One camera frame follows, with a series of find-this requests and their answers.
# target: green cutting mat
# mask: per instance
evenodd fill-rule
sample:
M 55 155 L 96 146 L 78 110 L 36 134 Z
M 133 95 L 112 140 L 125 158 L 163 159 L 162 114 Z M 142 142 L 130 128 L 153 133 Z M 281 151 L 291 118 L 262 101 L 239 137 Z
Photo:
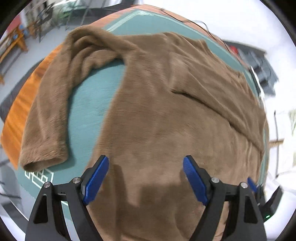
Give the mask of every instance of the green cutting mat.
M 204 39 L 211 51 L 220 59 L 233 69 L 245 74 L 253 93 L 258 96 L 251 75 L 235 57 L 212 39 L 173 18 L 135 10 L 116 19 L 104 29 L 115 35 L 176 32 L 192 39 Z M 123 62 L 116 60 L 100 70 L 93 70 L 90 76 L 75 89 L 69 105 L 69 159 L 42 172 L 28 173 L 21 168 L 17 171 L 19 183 L 33 197 L 37 197 L 41 186 L 46 181 L 60 184 L 81 176 L 90 159 L 104 115 L 120 84 L 124 70 Z M 71 219 L 67 203 L 63 202 L 62 206 L 65 216 Z

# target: brown fabric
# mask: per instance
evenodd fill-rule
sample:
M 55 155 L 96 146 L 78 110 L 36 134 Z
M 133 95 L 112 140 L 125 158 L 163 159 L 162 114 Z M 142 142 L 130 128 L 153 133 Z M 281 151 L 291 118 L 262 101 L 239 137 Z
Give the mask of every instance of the brown fabric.
M 114 36 L 94 26 L 70 32 L 28 115 L 20 165 L 38 171 L 67 160 L 71 91 L 115 58 L 126 72 L 89 162 L 101 154 L 110 159 L 90 215 L 105 241 L 188 240 L 203 207 L 185 179 L 183 157 L 191 154 L 211 176 L 238 184 L 258 179 L 264 152 L 264 111 L 243 74 L 202 40 Z M 226 215 L 227 208 L 217 235 Z

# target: blue object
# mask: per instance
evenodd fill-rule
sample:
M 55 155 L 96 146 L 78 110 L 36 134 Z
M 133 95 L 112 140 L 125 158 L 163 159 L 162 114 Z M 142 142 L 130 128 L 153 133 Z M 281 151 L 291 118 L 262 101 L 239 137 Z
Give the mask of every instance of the blue object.
M 90 202 L 94 201 L 108 169 L 109 159 L 105 156 L 85 187 L 85 196 L 83 198 L 83 203 L 85 205 L 88 205 Z
M 248 185 L 254 193 L 257 193 L 257 186 L 250 177 L 248 177 Z
M 196 198 L 198 199 L 198 201 L 202 202 L 202 204 L 206 206 L 209 202 L 206 196 L 206 186 L 187 156 L 183 159 L 183 170 L 187 176 L 187 179 L 193 189 Z

